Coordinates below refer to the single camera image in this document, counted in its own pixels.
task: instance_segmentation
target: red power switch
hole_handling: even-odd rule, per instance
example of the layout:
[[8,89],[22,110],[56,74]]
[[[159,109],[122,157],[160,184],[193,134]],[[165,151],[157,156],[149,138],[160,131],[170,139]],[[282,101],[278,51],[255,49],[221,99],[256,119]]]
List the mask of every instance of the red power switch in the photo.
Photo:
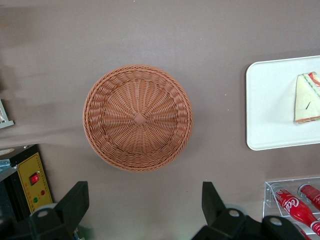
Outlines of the red power switch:
[[31,186],[34,185],[38,181],[39,181],[38,174],[37,173],[32,174],[32,176],[30,177]]

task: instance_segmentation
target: coca-cola bottle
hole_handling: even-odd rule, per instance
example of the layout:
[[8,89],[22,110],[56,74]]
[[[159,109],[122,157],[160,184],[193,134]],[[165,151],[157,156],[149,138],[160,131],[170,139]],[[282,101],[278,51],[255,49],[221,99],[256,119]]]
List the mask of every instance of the coca-cola bottle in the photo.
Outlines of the coca-cola bottle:
[[320,210],[320,191],[310,184],[303,184],[298,189],[298,194],[306,201],[311,202]]
[[285,209],[292,218],[307,225],[320,236],[320,222],[305,203],[292,195],[279,183],[272,184],[270,188],[274,199],[276,199],[280,206]]

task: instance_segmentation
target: coca-cola logo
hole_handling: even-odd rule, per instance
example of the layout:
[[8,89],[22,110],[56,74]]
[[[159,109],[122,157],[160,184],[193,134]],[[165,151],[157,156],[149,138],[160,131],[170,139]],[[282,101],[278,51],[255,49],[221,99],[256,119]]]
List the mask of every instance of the coca-cola logo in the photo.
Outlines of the coca-cola logo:
[[291,197],[288,201],[286,201],[284,204],[283,204],[283,208],[288,212],[290,213],[290,210],[292,207],[298,207],[299,205],[299,199],[296,198],[296,197]]

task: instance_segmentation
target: woven basket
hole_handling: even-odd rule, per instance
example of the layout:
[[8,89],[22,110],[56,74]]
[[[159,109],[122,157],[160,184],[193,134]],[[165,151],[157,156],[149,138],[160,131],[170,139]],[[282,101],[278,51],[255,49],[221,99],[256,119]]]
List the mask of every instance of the woven basket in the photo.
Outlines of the woven basket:
[[94,151],[110,165],[148,172],[172,162],[185,148],[193,114],[182,86],[147,65],[117,68],[98,80],[83,110]]

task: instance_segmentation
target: bottle holder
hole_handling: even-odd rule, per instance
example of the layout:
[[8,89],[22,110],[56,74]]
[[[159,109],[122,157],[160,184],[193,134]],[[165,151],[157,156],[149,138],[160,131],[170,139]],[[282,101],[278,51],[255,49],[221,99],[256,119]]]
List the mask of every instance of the bottle holder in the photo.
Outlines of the bottle holder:
[[291,194],[296,196],[300,201],[304,202],[312,211],[315,218],[320,219],[320,211],[316,209],[309,201],[302,199],[298,194],[298,189],[302,184],[310,184],[316,189],[320,190],[320,177],[311,177],[311,178],[299,178],[299,179],[290,179],[290,180],[275,180],[275,181],[266,181],[264,187],[264,202],[263,202],[263,217],[265,216],[281,216],[288,219],[293,224],[297,224],[309,237],[315,235],[318,239],[319,237],[306,225],[300,223],[293,219],[286,210],[284,210],[279,203],[273,198],[273,191],[271,190],[271,185],[279,183],[285,189],[287,189]]

